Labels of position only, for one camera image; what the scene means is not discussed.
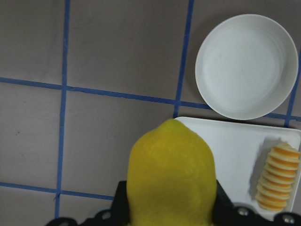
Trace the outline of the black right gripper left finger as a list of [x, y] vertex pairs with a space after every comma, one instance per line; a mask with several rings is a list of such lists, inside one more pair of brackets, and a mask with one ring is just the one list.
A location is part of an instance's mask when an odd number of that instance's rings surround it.
[[126, 181], [119, 181], [118, 183], [111, 205], [111, 218], [113, 226], [127, 226], [130, 222]]

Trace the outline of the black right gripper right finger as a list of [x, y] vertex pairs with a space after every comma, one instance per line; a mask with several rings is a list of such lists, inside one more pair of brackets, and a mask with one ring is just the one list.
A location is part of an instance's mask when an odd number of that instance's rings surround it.
[[213, 209], [214, 223], [231, 223], [233, 220], [234, 205], [227, 196], [220, 182], [217, 180], [217, 192]]

